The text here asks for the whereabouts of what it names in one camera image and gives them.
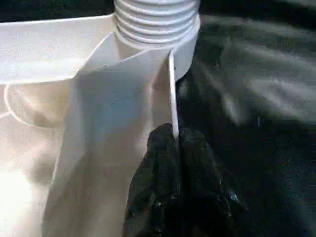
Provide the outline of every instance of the gloved hand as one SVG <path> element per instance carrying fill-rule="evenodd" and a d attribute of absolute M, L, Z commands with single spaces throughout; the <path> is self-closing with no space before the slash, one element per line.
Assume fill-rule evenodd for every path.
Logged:
<path fill-rule="evenodd" d="M 130 185 L 123 237 L 245 233 L 247 207 L 202 134 L 181 129 L 178 154 L 172 126 L 164 124 L 150 133 L 147 147 Z"/>

